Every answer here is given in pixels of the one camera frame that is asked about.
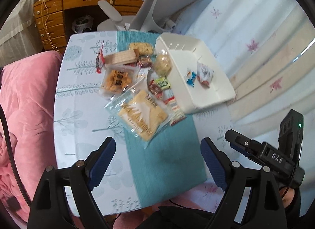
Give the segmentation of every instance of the snack package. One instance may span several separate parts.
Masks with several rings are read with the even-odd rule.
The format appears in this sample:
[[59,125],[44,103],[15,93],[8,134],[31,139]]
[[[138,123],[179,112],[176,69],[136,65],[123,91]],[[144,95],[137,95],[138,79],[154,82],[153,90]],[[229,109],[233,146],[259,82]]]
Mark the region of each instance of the snack package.
[[152,60],[150,55],[140,56],[137,62],[137,67],[139,68],[152,67]]
[[107,65],[100,94],[110,99],[120,95],[136,83],[139,68],[131,66]]
[[170,56],[165,50],[158,54],[153,64],[154,70],[158,76],[166,76],[172,68]]
[[187,74],[185,76],[185,81],[188,85],[191,85],[192,87],[195,86],[194,82],[195,82],[195,79],[196,79],[196,74],[190,70],[189,68],[187,69]]
[[116,116],[136,137],[140,136],[148,144],[170,121],[173,112],[150,92],[141,89],[142,81],[144,78],[109,102],[105,109]]
[[132,42],[129,44],[130,50],[138,50],[140,56],[153,55],[154,47],[147,42]]
[[150,81],[150,84],[148,86],[149,91],[151,91],[151,93],[158,99],[158,100],[162,100],[163,98],[163,91],[161,90],[161,88],[154,83],[154,80]]
[[134,49],[107,55],[104,57],[104,61],[107,65],[125,65],[137,62],[138,58],[139,52],[137,49]]
[[161,90],[167,90],[171,88],[170,82],[167,80],[166,77],[160,77],[154,79],[154,83],[161,88]]
[[174,112],[174,116],[170,120],[170,126],[174,126],[175,124],[186,119],[186,115],[184,114],[184,112],[181,110],[181,108],[177,104],[174,96],[165,100],[164,103],[166,105],[168,105]]
[[210,82],[213,77],[213,70],[210,69],[208,66],[205,64],[200,63],[197,61],[197,79],[198,81],[206,85],[207,87],[210,87]]

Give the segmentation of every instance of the cracker package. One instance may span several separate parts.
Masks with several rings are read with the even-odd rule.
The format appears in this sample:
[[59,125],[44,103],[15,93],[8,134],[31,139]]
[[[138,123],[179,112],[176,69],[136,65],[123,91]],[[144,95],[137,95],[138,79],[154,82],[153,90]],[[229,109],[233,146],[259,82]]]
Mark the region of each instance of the cracker package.
[[131,66],[107,65],[105,69],[106,73],[99,92],[110,99],[134,85],[139,73],[139,68]]
[[108,103],[105,108],[135,136],[148,143],[174,116],[172,110],[157,100],[141,81]]

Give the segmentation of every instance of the cable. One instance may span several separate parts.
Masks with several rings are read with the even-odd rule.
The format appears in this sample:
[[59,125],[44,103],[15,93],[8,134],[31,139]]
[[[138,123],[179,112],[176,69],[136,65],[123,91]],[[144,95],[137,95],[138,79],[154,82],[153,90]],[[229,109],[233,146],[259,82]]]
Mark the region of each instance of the cable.
[[184,207],[184,206],[182,206],[182,205],[179,205],[179,204],[177,204],[177,203],[174,203],[174,202],[171,201],[171,200],[169,200],[169,202],[172,203],[172,204],[174,204],[174,205],[176,205],[176,206],[178,206],[178,207],[181,207],[181,208],[186,209],[186,207]]
[[293,170],[293,173],[292,173],[291,181],[290,181],[290,183],[289,183],[287,189],[286,189],[285,192],[283,193],[281,199],[283,199],[283,198],[285,197],[285,195],[287,194],[287,192],[289,191],[289,189],[290,189],[290,187],[291,187],[291,185],[292,185],[292,183],[293,183],[293,179],[294,179],[295,172],[296,172],[296,169],[297,169],[297,164],[298,164],[298,163],[296,163],[295,166],[294,166],[294,170]]
[[7,153],[9,154],[9,160],[10,160],[10,164],[11,164],[11,167],[13,170],[15,180],[16,180],[18,187],[22,193],[22,196],[24,197],[24,200],[26,201],[27,205],[29,207],[31,207],[32,201],[30,200],[30,197],[28,196],[28,194],[25,190],[25,187],[24,187],[24,185],[21,181],[21,178],[19,176],[18,169],[16,168],[16,164],[15,164],[14,156],[13,156],[13,151],[12,151],[10,135],[9,135],[9,129],[7,127],[7,120],[5,118],[5,114],[4,114],[4,111],[3,111],[1,105],[0,105],[0,119],[1,119],[2,128],[3,128],[3,132],[4,132],[5,144],[7,146]]
[[114,220],[112,221],[112,226],[114,226],[115,221],[120,217],[120,215],[121,215],[121,213],[117,217],[114,218]]

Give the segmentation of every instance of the small candy packet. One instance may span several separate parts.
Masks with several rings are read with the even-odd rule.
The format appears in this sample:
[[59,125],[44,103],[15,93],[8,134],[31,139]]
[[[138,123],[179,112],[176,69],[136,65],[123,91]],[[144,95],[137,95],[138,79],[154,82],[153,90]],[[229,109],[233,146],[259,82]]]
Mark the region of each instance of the small candy packet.
[[194,87],[194,86],[195,86],[194,82],[195,82],[196,76],[197,76],[197,75],[196,75],[192,70],[190,70],[189,68],[187,68],[187,74],[186,74],[186,76],[185,76],[185,81],[186,81],[186,83],[187,83],[188,85]]
[[154,80],[150,81],[148,89],[158,100],[163,99],[163,91],[156,83],[154,83]]
[[137,62],[137,67],[139,68],[152,67],[152,59],[150,55],[140,56]]
[[213,72],[208,66],[197,61],[197,79],[201,84],[210,87]]
[[174,96],[165,100],[164,103],[168,105],[174,112],[174,116],[170,120],[170,126],[174,126],[175,124],[186,119],[186,115],[177,104]]
[[161,88],[161,90],[167,90],[171,88],[170,82],[167,80],[166,77],[160,77],[154,79],[154,83]]
[[149,91],[141,88],[141,79],[124,94],[109,102],[105,109],[136,137],[148,142],[170,121],[173,112]]
[[113,99],[114,96],[125,92],[137,80],[139,68],[131,66],[107,65],[99,93]]

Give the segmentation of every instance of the maple leaf pattern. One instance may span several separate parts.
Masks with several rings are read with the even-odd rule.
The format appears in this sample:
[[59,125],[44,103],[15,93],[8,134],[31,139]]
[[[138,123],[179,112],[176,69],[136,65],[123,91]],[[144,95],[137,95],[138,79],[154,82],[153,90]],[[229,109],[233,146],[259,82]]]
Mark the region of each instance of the maple leaf pattern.
[[270,88],[271,88],[270,93],[273,92],[273,90],[282,89],[280,85],[281,81],[282,81],[282,77],[276,80],[272,85],[270,85]]
[[250,51],[252,54],[254,51],[256,51],[258,49],[258,42],[255,41],[255,39],[252,39],[252,41],[250,42],[250,44],[247,44],[247,48],[248,48],[248,51]]
[[220,10],[216,10],[214,7],[213,7],[213,11],[211,13],[212,13],[212,16],[215,17],[215,19],[217,19],[218,16],[221,15]]

